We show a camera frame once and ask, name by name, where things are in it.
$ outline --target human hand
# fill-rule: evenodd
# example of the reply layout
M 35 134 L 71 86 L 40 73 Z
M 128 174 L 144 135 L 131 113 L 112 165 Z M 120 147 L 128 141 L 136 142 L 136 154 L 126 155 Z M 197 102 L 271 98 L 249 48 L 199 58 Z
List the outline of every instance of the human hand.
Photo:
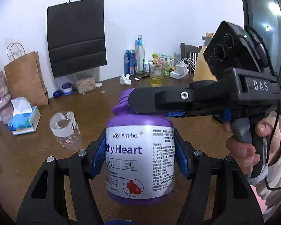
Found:
M 260 137 L 267 137 L 268 140 L 272 133 L 275 120 L 276 118 L 274 117 L 262 119 L 255 126 L 256 134 Z M 224 122 L 223 128 L 227 133 L 232 133 L 230 122 Z M 238 142 L 234 136 L 231 136 L 226 142 L 226 147 L 230 151 L 229 156 L 232 156 L 236 160 L 244 174 L 251 173 L 253 166 L 260 161 L 260 155 L 256 154 L 255 147 L 251 143 Z M 268 160 L 269 166 L 273 165 L 279 159 L 280 153 L 280 129 L 278 122 L 273 139 L 271 141 L 270 155 Z

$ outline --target yellow liquid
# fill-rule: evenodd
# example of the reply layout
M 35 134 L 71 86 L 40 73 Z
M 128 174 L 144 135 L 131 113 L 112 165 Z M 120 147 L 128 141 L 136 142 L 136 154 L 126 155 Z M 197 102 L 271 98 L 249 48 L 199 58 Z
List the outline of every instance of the yellow liquid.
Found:
M 162 75 L 150 75 L 150 84 L 152 87 L 161 87 L 162 85 Z

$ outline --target blue can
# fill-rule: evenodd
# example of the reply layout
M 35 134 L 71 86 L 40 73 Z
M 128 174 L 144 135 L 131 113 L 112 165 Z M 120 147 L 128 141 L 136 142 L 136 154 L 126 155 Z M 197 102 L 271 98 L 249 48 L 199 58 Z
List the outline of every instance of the blue can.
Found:
M 125 53 L 125 75 L 130 74 L 134 75 L 135 69 L 135 57 L 134 57 L 134 50 L 127 50 Z

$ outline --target chair backrest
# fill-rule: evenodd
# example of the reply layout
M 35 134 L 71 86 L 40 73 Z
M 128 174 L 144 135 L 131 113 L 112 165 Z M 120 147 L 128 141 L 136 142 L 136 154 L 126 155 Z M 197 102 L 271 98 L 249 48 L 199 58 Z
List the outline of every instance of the chair backrest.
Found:
M 185 45 L 185 43 L 181 43 L 180 59 L 182 60 L 183 58 L 192 58 L 194 61 L 196 61 L 201 48 L 202 46 L 196 47 L 196 46 Z M 194 74 L 194 71 L 195 71 L 195 63 L 193 64 L 193 67 L 189 68 L 189 72 L 191 74 Z

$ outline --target finger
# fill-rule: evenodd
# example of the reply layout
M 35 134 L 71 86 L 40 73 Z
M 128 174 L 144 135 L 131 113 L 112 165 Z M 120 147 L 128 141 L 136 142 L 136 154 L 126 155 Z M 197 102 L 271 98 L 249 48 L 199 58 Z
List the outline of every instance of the finger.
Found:
M 253 171 L 253 167 L 241 168 L 244 174 L 249 174 Z
M 260 137 L 266 137 L 271 134 L 274 124 L 275 124 L 276 118 L 274 117 L 267 117 L 259 121 L 259 123 L 255 126 L 255 132 Z M 279 122 L 277 124 L 276 130 L 274 134 L 279 134 Z
M 239 158 L 253 157 L 256 150 L 252 144 L 238 142 L 234 136 L 226 141 L 227 149 Z
M 225 130 L 226 133 L 232 133 L 232 129 L 230 127 L 230 122 L 224 122 L 223 129 Z
M 229 153 L 229 156 L 232 156 L 236 160 L 240 168 L 251 168 L 260 161 L 259 154 L 255 154 L 253 157 L 248 157 L 248 158 L 239 158 L 235 156 L 233 153 Z

